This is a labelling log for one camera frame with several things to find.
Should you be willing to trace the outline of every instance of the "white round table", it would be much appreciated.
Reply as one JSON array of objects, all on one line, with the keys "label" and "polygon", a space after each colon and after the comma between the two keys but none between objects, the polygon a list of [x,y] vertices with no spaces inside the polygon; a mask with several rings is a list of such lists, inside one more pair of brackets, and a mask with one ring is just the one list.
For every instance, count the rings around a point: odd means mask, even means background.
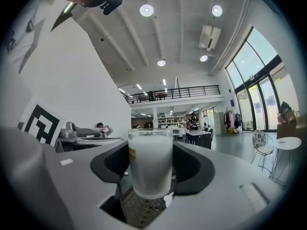
[{"label": "white round table", "polygon": [[[280,181],[279,178],[280,176],[283,174],[287,164],[289,163],[289,173],[290,173],[290,170],[291,170],[291,150],[294,150],[296,148],[298,148],[300,145],[302,144],[302,141],[301,139],[299,138],[296,138],[296,137],[284,137],[284,138],[280,138],[278,140],[276,140],[273,144],[273,146],[275,148],[277,148],[277,153],[276,153],[276,159],[275,159],[275,162],[273,163],[273,168],[272,168],[272,179],[275,179],[276,181]],[[279,157],[279,150],[282,150],[283,153],[282,155]],[[285,151],[290,151],[288,154],[289,154],[289,158],[287,160],[287,162],[285,163],[284,165],[284,168],[282,169],[282,172],[280,173],[280,175],[278,176],[278,178],[275,178],[274,175],[275,175],[275,172],[276,172],[276,167],[278,166],[278,164],[280,163],[282,157],[283,157],[283,154]]]},{"label": "white round table", "polygon": [[281,150],[293,150],[293,149],[298,148],[301,144],[302,144],[302,141],[299,138],[285,137],[285,138],[280,138],[276,140],[273,146]]}]

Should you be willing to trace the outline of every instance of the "glass wall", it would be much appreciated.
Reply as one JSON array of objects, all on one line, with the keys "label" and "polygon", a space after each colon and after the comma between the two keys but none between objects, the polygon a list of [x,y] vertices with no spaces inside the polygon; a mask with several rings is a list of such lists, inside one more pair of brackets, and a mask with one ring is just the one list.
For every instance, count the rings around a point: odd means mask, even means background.
[{"label": "glass wall", "polygon": [[276,68],[270,71],[270,75],[274,82],[280,104],[282,102],[287,102],[292,110],[298,112],[298,101],[294,85],[290,75],[286,72],[284,63],[279,64]]},{"label": "glass wall", "polygon": [[254,48],[265,65],[277,56],[277,52],[272,45],[256,29],[251,31],[247,42]]},{"label": "glass wall", "polygon": [[241,118],[244,130],[254,130],[253,115],[251,112],[250,101],[247,90],[242,90],[236,94],[239,100]]},{"label": "glass wall", "polygon": [[238,70],[240,71],[243,80],[250,79],[253,75],[259,72],[264,65],[252,47],[245,43],[237,56],[234,58]]},{"label": "glass wall", "polygon": [[269,78],[265,78],[260,82],[261,90],[265,99],[266,110],[268,113],[268,125],[269,129],[277,129],[277,113],[278,113],[278,106],[276,97],[274,94],[274,89]]},{"label": "glass wall", "polygon": [[243,130],[275,131],[282,102],[299,111],[290,75],[275,49],[255,28],[226,70],[237,94]]}]

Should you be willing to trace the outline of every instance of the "metal railing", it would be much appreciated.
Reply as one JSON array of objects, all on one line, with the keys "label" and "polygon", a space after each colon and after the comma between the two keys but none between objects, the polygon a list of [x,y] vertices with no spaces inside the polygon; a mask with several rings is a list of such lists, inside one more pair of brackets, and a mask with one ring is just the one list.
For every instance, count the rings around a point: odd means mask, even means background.
[{"label": "metal railing", "polygon": [[205,96],[205,95],[215,95],[215,94],[221,94],[219,85],[170,89],[167,90],[167,92],[165,92],[165,90],[149,91],[147,93],[133,94],[131,96],[127,96],[124,93],[122,93],[122,95],[125,97],[126,101],[129,104],[154,102],[160,100],[170,100],[170,99],[186,98],[186,97]]}]

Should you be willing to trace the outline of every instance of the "black chair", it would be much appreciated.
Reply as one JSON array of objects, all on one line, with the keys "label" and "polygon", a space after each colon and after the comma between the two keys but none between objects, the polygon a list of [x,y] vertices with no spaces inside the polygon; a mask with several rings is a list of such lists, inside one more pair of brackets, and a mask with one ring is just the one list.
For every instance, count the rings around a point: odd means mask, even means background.
[{"label": "black chair", "polygon": [[201,135],[197,140],[196,140],[196,145],[203,147],[203,148],[208,148],[211,149],[211,135],[210,134],[204,134]]},{"label": "black chair", "polygon": [[209,132],[211,133],[211,141],[213,141],[213,129],[210,129]]}]

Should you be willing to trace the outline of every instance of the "round ceiling light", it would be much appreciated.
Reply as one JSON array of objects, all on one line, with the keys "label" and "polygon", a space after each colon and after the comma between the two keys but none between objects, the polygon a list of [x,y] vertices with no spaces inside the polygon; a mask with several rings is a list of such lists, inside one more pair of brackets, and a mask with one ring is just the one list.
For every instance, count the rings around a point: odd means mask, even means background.
[{"label": "round ceiling light", "polygon": [[212,7],[212,14],[213,14],[214,16],[219,17],[219,16],[222,15],[222,13],[223,13],[223,10],[222,10],[221,6],[219,6],[219,5],[214,5],[214,6]]},{"label": "round ceiling light", "polygon": [[158,66],[160,66],[160,67],[165,66],[165,64],[166,64],[166,62],[165,62],[164,59],[161,59],[161,60],[158,61]]},{"label": "round ceiling light", "polygon": [[154,11],[154,8],[149,4],[145,4],[141,6],[140,8],[141,15],[145,17],[151,16],[154,13],[153,11]]},{"label": "round ceiling light", "polygon": [[201,57],[201,62],[205,62],[208,59],[208,56],[202,56]]}]

